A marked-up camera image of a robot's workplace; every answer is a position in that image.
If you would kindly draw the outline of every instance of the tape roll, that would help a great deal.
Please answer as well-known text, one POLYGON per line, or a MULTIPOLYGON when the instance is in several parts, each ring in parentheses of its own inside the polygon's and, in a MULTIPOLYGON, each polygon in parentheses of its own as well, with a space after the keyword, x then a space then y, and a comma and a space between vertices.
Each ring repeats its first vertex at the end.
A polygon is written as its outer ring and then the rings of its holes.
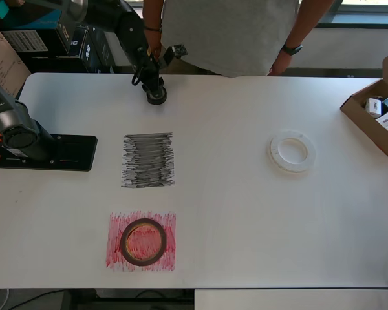
POLYGON ((166 232, 162 226, 150 219, 150 218, 140 218, 139 220, 135 220, 132 223, 130 223, 124 230, 121 236, 121 253, 122 256, 131 264, 136 265, 136 266, 148 266, 153 263, 155 263, 157 260, 161 258, 163 253, 166 250, 166 245, 167 245, 167 238, 166 238, 166 232), (133 231, 141 226, 152 226, 154 227, 159 233, 160 233, 160 239, 161 239, 161 246, 158 250, 158 252, 151 258, 148 258, 146 260, 140 260, 132 256, 132 254, 128 250, 128 238, 129 236, 133 233, 133 231))
POLYGON ((270 157, 274 163, 282 170, 293 173, 300 173, 309 170, 315 163, 316 151, 312 142, 303 134, 296 131, 284 131, 276 136, 270 142, 270 157), (301 143, 306 148, 306 158, 301 163, 290 163, 279 151, 279 146, 284 140, 294 140, 301 143))

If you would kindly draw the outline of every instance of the wristband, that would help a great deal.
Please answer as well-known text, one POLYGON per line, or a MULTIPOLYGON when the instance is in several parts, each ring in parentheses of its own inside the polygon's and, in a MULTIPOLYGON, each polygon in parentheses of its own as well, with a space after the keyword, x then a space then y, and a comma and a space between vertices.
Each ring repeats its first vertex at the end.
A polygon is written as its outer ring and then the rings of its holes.
POLYGON ((149 27, 147 27, 147 26, 145 26, 145 25, 144 25, 144 29, 145 29, 145 30, 149 30, 149 31, 162 32, 162 28, 154 29, 154 28, 149 28, 149 27))

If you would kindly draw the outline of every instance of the person's hand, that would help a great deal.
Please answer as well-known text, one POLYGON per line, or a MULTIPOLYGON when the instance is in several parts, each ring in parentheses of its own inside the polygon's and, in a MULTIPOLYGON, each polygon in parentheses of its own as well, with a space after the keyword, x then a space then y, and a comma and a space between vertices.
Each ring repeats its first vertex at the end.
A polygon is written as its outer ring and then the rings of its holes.
POLYGON ((156 60, 160 57, 161 54, 161 32, 144 30, 145 37, 147 38, 148 45, 151 48, 151 53, 153 53, 156 60))
POLYGON ((292 62, 292 56, 287 54, 284 50, 279 52, 275 62, 270 69, 269 76, 278 76, 282 74, 292 62))

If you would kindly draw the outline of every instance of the person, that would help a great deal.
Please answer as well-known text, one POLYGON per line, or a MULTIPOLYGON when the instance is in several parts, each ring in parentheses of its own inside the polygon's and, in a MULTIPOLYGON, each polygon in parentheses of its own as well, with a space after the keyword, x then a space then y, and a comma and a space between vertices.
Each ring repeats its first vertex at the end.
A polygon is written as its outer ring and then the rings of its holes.
POLYGON ((188 55, 182 60, 189 67, 229 77, 265 76, 287 69, 333 2, 144 0, 142 13, 155 57, 162 46, 184 44, 188 55))

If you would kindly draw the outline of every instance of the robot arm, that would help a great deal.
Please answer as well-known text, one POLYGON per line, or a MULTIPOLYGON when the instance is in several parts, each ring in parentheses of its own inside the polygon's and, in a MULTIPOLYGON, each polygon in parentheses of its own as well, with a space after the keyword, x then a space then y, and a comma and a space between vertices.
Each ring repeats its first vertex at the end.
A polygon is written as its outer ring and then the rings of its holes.
POLYGON ((158 62, 151 54, 144 34, 144 22, 124 0, 28 0, 62 10, 77 23, 114 32, 134 70, 133 85, 142 83, 150 104, 161 105, 167 99, 160 68, 174 57, 187 54, 183 45, 171 46, 158 62))
MULTIPOLYGON (((159 70, 174 57, 186 53, 184 46, 168 48, 158 62, 150 53, 144 24, 123 0, 28 0, 68 13, 75 21, 114 32, 135 72, 132 84, 142 83, 148 102, 161 105, 167 99, 159 70)), ((0 86, 0 165, 7 168, 88 171, 91 169, 96 138, 50 135, 30 118, 27 108, 0 86)))

